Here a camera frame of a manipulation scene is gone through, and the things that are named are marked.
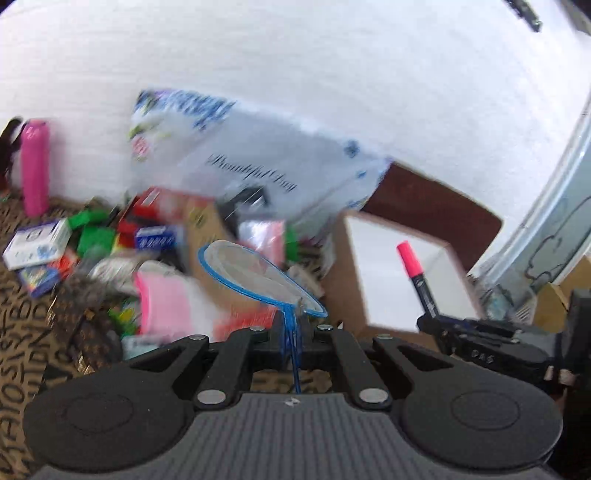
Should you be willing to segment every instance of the metal screw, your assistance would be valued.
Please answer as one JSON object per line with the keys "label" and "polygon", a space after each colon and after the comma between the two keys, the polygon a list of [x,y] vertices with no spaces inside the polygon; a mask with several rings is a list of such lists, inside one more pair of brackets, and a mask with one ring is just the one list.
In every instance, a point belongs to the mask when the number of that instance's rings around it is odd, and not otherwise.
{"label": "metal screw", "polygon": [[388,392],[381,388],[366,388],[359,392],[359,398],[365,403],[383,403],[388,399]]}
{"label": "metal screw", "polygon": [[221,390],[203,390],[197,394],[197,399],[205,405],[217,405],[226,400],[226,394]]}

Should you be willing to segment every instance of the white wall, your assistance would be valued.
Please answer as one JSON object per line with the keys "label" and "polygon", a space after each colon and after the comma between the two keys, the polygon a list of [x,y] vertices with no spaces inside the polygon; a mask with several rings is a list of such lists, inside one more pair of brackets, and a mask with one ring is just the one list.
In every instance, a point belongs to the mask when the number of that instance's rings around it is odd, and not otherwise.
{"label": "white wall", "polygon": [[498,249],[552,174],[591,85],[558,0],[17,0],[0,16],[0,121],[54,121],[52,191],[118,199],[145,86],[291,112],[487,205]]}

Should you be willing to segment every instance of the pink water bottle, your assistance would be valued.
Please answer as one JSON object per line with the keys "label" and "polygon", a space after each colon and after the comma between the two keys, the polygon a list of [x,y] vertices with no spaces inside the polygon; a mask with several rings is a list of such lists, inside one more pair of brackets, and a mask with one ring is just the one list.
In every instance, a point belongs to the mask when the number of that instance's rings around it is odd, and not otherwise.
{"label": "pink water bottle", "polygon": [[49,126],[43,120],[29,120],[22,129],[21,176],[25,213],[41,216],[49,207]]}

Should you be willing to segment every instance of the brown patterned bag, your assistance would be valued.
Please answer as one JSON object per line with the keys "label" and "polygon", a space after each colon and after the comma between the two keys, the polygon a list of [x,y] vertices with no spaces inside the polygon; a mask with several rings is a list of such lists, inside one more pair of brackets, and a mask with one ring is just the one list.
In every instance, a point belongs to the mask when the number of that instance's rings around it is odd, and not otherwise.
{"label": "brown patterned bag", "polygon": [[101,309],[104,293],[99,283],[73,275],[57,288],[47,315],[48,325],[82,374],[122,359],[119,336]]}

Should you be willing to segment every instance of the white plastic bag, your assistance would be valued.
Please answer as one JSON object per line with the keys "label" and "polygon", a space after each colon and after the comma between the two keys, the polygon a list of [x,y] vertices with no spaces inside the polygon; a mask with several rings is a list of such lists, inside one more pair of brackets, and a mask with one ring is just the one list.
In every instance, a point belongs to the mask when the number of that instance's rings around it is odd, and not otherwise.
{"label": "white plastic bag", "polygon": [[344,208],[360,209],[392,159],[279,116],[183,90],[141,92],[132,117],[138,190],[219,197],[264,186],[300,238],[319,239]]}

